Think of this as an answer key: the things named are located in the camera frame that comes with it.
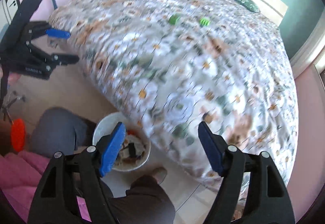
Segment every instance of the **floral bedspread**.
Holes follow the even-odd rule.
[[[71,32],[62,46],[107,99],[200,183],[218,191],[222,181],[198,139],[201,121],[245,152],[269,152],[288,183],[296,88],[279,30],[262,14],[234,0],[73,0],[49,22]]]

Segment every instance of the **person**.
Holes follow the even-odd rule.
[[[10,204],[7,210],[12,208],[27,222],[34,192],[49,158],[58,150],[70,155],[78,146],[92,145],[95,126],[95,123],[66,109],[46,110],[30,137],[29,151],[0,156],[0,204],[5,197]],[[113,198],[103,182],[104,195],[120,224],[173,223],[175,208],[159,186],[166,174],[164,168],[155,169],[133,182],[126,196],[121,198]],[[90,220],[85,200],[81,197],[77,200],[82,218]]]

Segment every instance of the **person's leg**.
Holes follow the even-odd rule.
[[[57,151],[73,154],[78,146],[92,145],[95,127],[66,109],[48,109],[30,137],[29,151],[49,158]]]
[[[132,183],[126,197],[108,199],[121,224],[173,224],[175,208],[157,180],[144,175]]]

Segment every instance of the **foot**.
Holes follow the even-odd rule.
[[[158,167],[154,169],[150,175],[155,178],[158,185],[160,185],[167,175],[167,170],[164,167]]]

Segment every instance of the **white bucket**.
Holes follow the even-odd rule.
[[[132,124],[128,118],[126,118],[121,112],[115,112],[109,114],[105,118],[103,118],[96,126],[93,135],[93,145],[96,145],[101,137],[111,134],[113,129],[115,128],[118,122],[124,123],[126,130],[132,130],[136,133],[136,135],[142,140],[146,150],[142,158],[137,162],[137,164],[119,164],[114,165],[113,170],[120,172],[129,172],[138,169],[148,160],[150,150],[151,150],[151,142],[147,138],[147,136],[143,133],[143,131],[136,125]]]

